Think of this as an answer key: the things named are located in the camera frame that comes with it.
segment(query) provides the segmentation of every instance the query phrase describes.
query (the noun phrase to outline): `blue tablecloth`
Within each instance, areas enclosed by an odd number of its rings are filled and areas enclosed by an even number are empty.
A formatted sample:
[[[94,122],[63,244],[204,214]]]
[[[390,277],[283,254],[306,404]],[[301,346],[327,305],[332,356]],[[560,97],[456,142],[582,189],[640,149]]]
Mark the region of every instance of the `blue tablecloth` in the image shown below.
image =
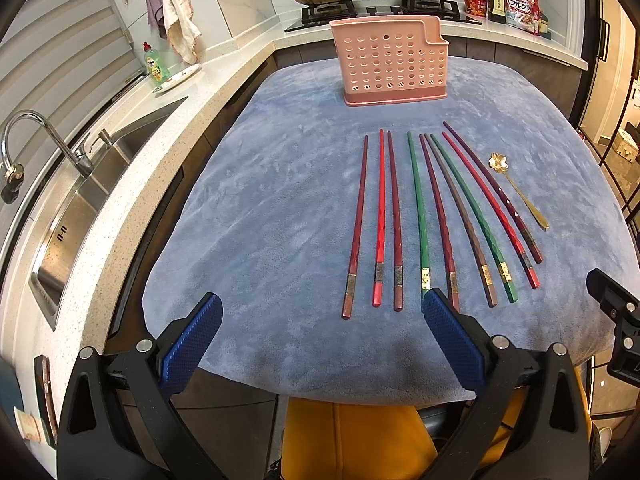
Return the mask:
[[[638,263],[620,208],[587,146],[552,103],[513,70],[449,58],[448,97],[350,108],[336,60],[271,75],[199,177],[146,285],[154,336],[187,314],[204,292],[222,298],[222,326],[200,366],[290,396],[337,402],[424,404],[468,399],[420,314],[414,181],[406,132],[440,134],[451,124],[482,160],[508,156],[510,175],[551,224],[543,232],[503,184],[545,257],[532,290],[489,203],[443,140],[478,200],[520,299],[510,304],[476,224],[499,301],[489,309],[460,215],[435,167],[458,270],[462,312],[521,348],[561,341],[574,362],[612,341],[612,323],[587,295],[600,267],[639,295]],[[404,311],[392,309],[391,194],[386,195],[386,266],[381,308],[370,304],[378,202],[378,132],[392,131],[404,246]],[[362,141],[369,166],[351,320],[340,310],[353,235]],[[418,165],[428,216],[431,282],[446,290],[433,193]],[[387,164],[387,182],[390,181]]]

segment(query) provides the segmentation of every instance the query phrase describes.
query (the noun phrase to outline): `soy sauce bottle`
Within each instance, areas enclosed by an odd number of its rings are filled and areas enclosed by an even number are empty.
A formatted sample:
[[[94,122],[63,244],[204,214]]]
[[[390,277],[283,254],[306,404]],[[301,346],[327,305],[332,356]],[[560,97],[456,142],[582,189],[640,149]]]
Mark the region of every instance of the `soy sauce bottle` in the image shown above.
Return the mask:
[[[504,0],[489,0],[486,16],[492,22],[507,23],[507,17],[504,11]]]

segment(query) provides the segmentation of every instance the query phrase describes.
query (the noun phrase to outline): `red chopstick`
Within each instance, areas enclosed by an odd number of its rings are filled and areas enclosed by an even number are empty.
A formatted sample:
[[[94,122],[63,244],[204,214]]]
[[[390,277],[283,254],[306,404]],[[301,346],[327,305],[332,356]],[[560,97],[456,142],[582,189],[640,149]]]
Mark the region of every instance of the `red chopstick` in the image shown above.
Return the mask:
[[[351,242],[351,257],[347,273],[347,288],[344,291],[342,302],[342,318],[351,317],[353,308],[353,295],[356,288],[356,275],[358,273],[358,256],[360,255],[360,234],[362,233],[362,211],[364,209],[364,184],[367,176],[367,147],[369,137],[364,136],[364,149],[362,150],[362,167],[360,168],[360,190],[358,192],[358,205],[356,206],[356,223],[353,227],[353,241]]]
[[[394,208],[394,310],[402,310],[402,227],[400,225],[400,198],[398,195],[398,176],[396,158],[391,132],[387,131],[389,142],[389,166],[391,167],[391,201]]]
[[[449,289],[449,301],[451,306],[460,312],[460,297],[458,294],[458,279],[456,277],[456,264],[453,261],[453,248],[449,239],[449,228],[447,227],[447,216],[442,205],[442,197],[438,188],[436,174],[433,171],[433,165],[427,150],[427,144],[424,142],[424,136],[420,137],[422,151],[424,152],[424,160],[429,170],[429,180],[431,181],[431,189],[433,189],[433,198],[436,203],[436,212],[438,214],[438,224],[440,225],[440,237],[442,238],[442,249],[444,252],[444,268],[447,273],[447,288]]]
[[[382,276],[385,269],[385,131],[380,128],[380,182],[378,184],[378,239],[376,273],[373,280],[373,306],[382,304]]]
[[[513,218],[513,221],[516,222],[516,226],[518,227],[520,233],[522,234],[522,238],[524,238],[525,243],[528,245],[529,251],[531,251],[533,259],[536,261],[537,264],[541,264],[542,263],[542,253],[540,252],[540,249],[538,248],[538,246],[536,245],[536,242],[534,241],[533,237],[529,233],[529,229],[527,228],[527,225],[524,223],[524,220],[518,214],[518,212],[516,211],[516,208],[513,206],[511,201],[507,198],[507,196],[505,195],[504,191],[500,187],[500,184],[498,184],[498,181],[491,174],[491,171],[489,171],[487,169],[487,167],[480,161],[478,156],[469,147],[469,145],[464,141],[464,139],[462,139],[462,137],[460,137],[460,134],[457,133],[457,131],[454,130],[451,126],[449,126],[447,124],[447,121],[444,121],[443,124],[445,125],[446,129],[449,130],[453,134],[454,137],[456,137],[456,139],[460,143],[460,146],[462,146],[465,149],[465,151],[469,154],[469,156],[476,163],[478,168],[480,168],[480,171],[482,171],[482,173],[484,173],[484,176],[489,181],[489,184],[491,184],[491,186],[494,188],[495,192],[498,194],[498,197],[500,197],[500,200],[502,200],[502,203],[506,206],[507,211],[509,211],[509,214],[511,215],[511,218]]]
[[[453,140],[445,132],[443,132],[442,135],[444,136],[445,139],[447,139],[451,147],[458,154],[458,156],[460,157],[460,160],[462,160],[462,163],[469,170],[469,173],[473,175],[473,178],[478,183],[478,186],[480,186],[480,189],[482,189],[482,192],[484,193],[487,200],[491,204],[491,207],[494,208],[495,214],[498,216],[498,220],[500,220],[502,227],[504,227],[504,230],[507,232],[507,236],[509,237],[511,244],[513,245],[513,248],[516,249],[516,253],[518,254],[522,267],[524,267],[524,271],[529,279],[529,284],[531,285],[531,288],[538,288],[540,286],[540,281],[538,280],[536,271],[533,269],[533,266],[529,261],[529,257],[527,256],[527,253],[525,252],[524,247],[522,246],[522,244],[520,243],[520,240],[516,236],[516,231],[513,230],[513,227],[511,227],[511,224],[509,223],[507,216],[504,214],[502,209],[500,209],[500,205],[498,204],[498,201],[491,194],[491,191],[489,191],[489,188],[484,183],[484,180],[480,178],[480,175],[476,171],[476,168],[473,167],[471,162],[469,162],[468,158],[466,158],[465,154],[462,153],[462,150],[460,150],[460,148],[453,142]]]

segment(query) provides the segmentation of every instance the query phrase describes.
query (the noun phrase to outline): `gold spoon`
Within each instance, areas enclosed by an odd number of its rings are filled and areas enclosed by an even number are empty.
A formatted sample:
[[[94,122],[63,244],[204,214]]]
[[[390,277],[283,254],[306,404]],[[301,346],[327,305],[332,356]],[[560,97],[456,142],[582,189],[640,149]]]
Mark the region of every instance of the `gold spoon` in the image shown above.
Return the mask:
[[[509,175],[507,175],[507,170],[509,169],[509,166],[507,164],[507,157],[501,155],[500,153],[492,153],[491,158],[489,159],[489,166],[491,166],[492,170],[497,171],[497,173],[503,174],[507,178],[509,184],[513,186],[513,189],[516,190],[516,193],[520,195],[520,198],[527,205],[529,211],[531,211],[531,214],[533,215],[533,218],[536,219],[536,222],[538,222],[538,225],[540,225],[540,227],[542,227],[544,230],[549,229],[549,222],[546,221],[545,216],[537,210],[536,206],[534,206],[526,196],[523,195],[523,193],[518,189],[518,186],[516,186],[515,182]]]

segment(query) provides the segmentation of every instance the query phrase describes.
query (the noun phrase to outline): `plastic basket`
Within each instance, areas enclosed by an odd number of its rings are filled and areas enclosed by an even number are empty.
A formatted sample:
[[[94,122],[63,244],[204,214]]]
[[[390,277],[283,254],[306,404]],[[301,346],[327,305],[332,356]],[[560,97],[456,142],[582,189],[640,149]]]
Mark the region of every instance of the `plastic basket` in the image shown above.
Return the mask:
[[[449,42],[436,16],[366,16],[329,22],[349,106],[447,96]]]

